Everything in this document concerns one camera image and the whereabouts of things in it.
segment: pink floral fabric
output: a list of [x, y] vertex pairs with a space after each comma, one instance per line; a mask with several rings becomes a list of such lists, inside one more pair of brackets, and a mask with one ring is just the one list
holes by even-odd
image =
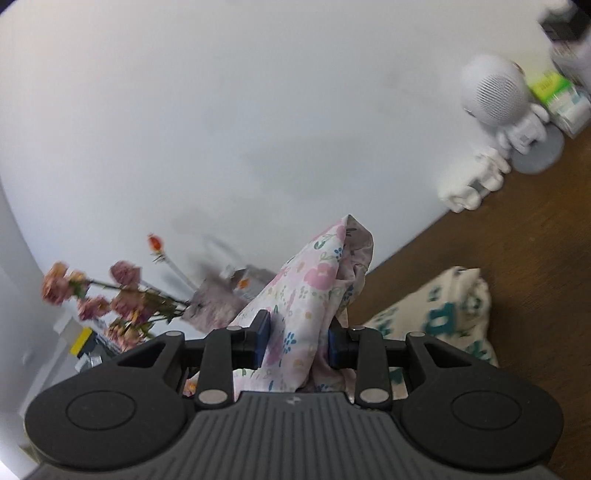
[[351, 391], [352, 371], [327, 362], [333, 317], [347, 325], [346, 306], [361, 292], [371, 262], [371, 234], [352, 216], [326, 229], [289, 260], [231, 325], [248, 326], [271, 313], [271, 337], [259, 370], [234, 372], [235, 395], [256, 391]]

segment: orange object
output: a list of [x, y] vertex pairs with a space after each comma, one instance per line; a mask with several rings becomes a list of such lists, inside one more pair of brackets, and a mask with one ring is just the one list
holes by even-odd
[[150, 244], [150, 248], [152, 252], [156, 254], [162, 253], [163, 243], [159, 236], [154, 235], [153, 233], [148, 235], [148, 243]]
[[245, 289], [251, 281], [248, 278], [241, 280], [238, 282], [238, 288], [243, 290]]

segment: floral cloth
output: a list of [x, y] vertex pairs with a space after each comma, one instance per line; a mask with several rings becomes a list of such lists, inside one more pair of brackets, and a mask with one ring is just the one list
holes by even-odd
[[327, 331], [334, 316], [347, 325], [345, 307], [363, 288], [374, 242], [346, 216], [314, 238], [230, 325], [248, 326], [259, 310], [271, 313], [271, 336], [262, 367], [234, 372], [242, 390], [351, 391], [352, 371], [327, 363]]
[[[491, 296], [480, 269], [453, 267], [378, 313], [365, 326], [394, 340], [422, 331], [498, 366], [486, 339], [490, 308]], [[401, 368], [390, 369], [390, 382], [394, 398], [408, 396]]]

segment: circular pad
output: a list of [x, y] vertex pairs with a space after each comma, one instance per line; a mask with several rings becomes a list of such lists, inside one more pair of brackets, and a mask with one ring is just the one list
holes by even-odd
[[108, 362], [42, 392], [25, 429], [48, 463], [111, 471], [164, 451], [185, 422], [183, 400], [159, 375]]
[[560, 435], [556, 401], [520, 378], [475, 361], [436, 368], [402, 405], [404, 429], [433, 458], [474, 472], [546, 461]]
[[133, 398], [119, 392], [91, 392], [70, 403], [70, 421], [84, 430], [111, 430], [129, 421], [135, 413]]
[[452, 412], [464, 425], [481, 430], [502, 430], [521, 416], [519, 404], [497, 392], [469, 392], [457, 397]]

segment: white wall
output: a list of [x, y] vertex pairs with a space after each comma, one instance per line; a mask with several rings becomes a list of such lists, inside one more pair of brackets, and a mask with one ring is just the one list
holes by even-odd
[[41, 302], [41, 278], [0, 188], [0, 462], [20, 477], [34, 463], [18, 447], [27, 441], [17, 409], [58, 340], [60, 309]]
[[374, 265], [485, 142], [458, 71], [548, 65], [540, 0], [18, 0], [0, 17], [0, 175], [39, 265], [105, 278], [162, 235], [277, 269], [346, 213]]
[[[37, 464], [23, 452], [19, 445], [29, 441], [25, 436], [22, 418], [17, 413], [0, 413], [0, 461], [19, 478], [27, 476]], [[10, 477], [0, 476], [2, 480]]]

